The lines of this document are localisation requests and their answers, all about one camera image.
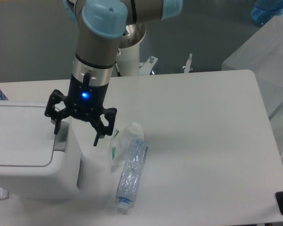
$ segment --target white tabletop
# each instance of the white tabletop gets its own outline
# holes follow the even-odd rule
[[[47,101],[69,81],[0,84],[10,100]],[[0,226],[194,225],[283,221],[275,193],[283,166],[250,71],[112,78],[104,103],[116,128],[138,121],[149,144],[135,206],[117,213],[122,167],[108,166],[109,137],[92,146],[88,123],[73,127],[85,155],[82,192],[72,201],[0,201]]]

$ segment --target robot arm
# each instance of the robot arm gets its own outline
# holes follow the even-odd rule
[[[116,108],[105,109],[103,102],[117,51],[126,25],[179,14],[183,0],[65,0],[79,26],[79,41],[68,90],[51,94],[45,116],[55,124],[57,134],[62,119],[72,116],[89,122],[99,138],[113,133]],[[64,102],[57,111],[55,105]],[[105,116],[108,126],[101,121]]]

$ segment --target white plastic machine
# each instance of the white plastic machine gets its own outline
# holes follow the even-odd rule
[[[71,120],[64,120],[54,135],[45,107],[0,101],[0,186],[25,198],[75,198],[83,154]]]

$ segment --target blue led light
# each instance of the blue led light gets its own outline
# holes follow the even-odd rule
[[[81,96],[82,96],[84,99],[88,99],[88,98],[89,98],[89,93],[82,93]]]

